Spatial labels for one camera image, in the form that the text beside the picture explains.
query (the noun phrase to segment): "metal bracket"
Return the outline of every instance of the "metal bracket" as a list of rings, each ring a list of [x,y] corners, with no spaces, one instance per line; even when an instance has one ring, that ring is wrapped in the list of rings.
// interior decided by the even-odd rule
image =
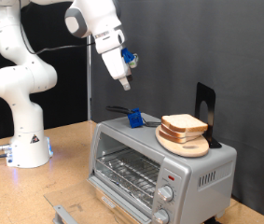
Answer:
[[[67,224],[78,224],[69,214],[66,212],[66,210],[63,208],[62,205],[56,205],[54,206],[54,209],[56,211],[55,218],[53,219],[54,224],[64,224],[63,220]]]
[[[200,118],[200,107],[203,101],[208,107],[208,129],[204,136],[209,144],[209,148],[221,148],[222,146],[213,138],[215,120],[215,91],[198,82],[195,105],[196,119]]]

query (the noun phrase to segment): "control knob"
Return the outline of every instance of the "control knob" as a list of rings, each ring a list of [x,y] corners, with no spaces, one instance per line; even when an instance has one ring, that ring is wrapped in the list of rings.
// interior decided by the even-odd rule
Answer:
[[[169,202],[173,198],[173,191],[169,186],[158,189],[158,194],[165,202]]]
[[[167,224],[169,222],[169,215],[168,213],[163,210],[163,209],[160,209],[158,212],[156,212],[154,215],[153,215],[153,218],[154,220],[157,221],[157,223],[159,224]]]

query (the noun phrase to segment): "toaster oven rack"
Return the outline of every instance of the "toaster oven rack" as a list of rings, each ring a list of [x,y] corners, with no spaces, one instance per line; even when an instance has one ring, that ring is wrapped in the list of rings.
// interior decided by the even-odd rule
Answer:
[[[160,165],[141,153],[126,148],[97,159],[106,169],[98,170],[131,196],[151,207]]]

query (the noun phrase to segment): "blue block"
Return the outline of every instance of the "blue block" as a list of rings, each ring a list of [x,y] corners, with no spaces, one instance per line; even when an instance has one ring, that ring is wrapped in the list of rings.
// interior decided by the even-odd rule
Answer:
[[[131,127],[136,128],[142,126],[144,123],[139,108],[132,109],[132,111],[134,113],[128,115]]]

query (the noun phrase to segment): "black stand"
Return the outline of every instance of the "black stand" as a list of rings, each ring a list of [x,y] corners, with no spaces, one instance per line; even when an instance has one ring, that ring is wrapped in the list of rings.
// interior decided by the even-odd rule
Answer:
[[[215,220],[215,217],[211,217],[204,222],[204,224],[221,224],[220,222]]]
[[[214,120],[215,120],[215,91],[198,82],[195,117],[200,118],[201,103],[205,101],[208,107],[208,129],[204,137],[208,141],[209,148],[221,148],[222,146],[213,138]]]

